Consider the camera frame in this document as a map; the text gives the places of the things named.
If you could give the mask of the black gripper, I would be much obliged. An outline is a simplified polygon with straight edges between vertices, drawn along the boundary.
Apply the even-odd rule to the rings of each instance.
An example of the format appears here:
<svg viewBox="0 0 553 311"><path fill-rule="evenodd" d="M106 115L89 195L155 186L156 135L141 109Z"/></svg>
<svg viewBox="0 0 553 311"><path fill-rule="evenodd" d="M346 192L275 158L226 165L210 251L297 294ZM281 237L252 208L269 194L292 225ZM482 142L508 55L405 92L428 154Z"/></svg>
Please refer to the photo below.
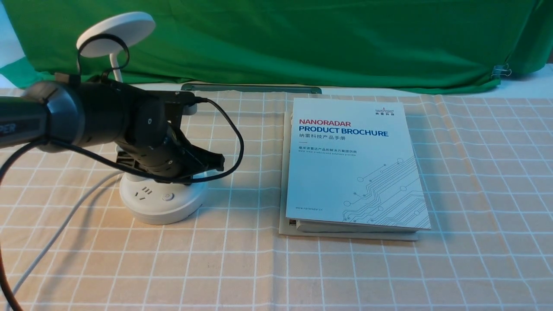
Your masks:
<svg viewBox="0 0 553 311"><path fill-rule="evenodd" d="M117 142L116 163L170 179L189 179L207 171L224 171L225 157L192 145L180 125L170 123L156 91L132 106L130 129Z"/></svg>

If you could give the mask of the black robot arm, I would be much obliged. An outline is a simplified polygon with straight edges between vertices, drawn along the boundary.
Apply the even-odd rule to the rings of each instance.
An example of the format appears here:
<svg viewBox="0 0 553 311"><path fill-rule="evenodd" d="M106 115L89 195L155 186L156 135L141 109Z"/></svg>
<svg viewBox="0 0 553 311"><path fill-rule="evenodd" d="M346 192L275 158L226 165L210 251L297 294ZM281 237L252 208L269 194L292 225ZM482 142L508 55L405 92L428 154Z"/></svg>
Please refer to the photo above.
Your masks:
<svg viewBox="0 0 553 311"><path fill-rule="evenodd" d="M168 121L159 92L112 80L40 81L20 97L1 97L1 147L30 142L48 153L116 143L133 163L103 163L164 183L191 184L194 175L223 171L225 162Z"/></svg>

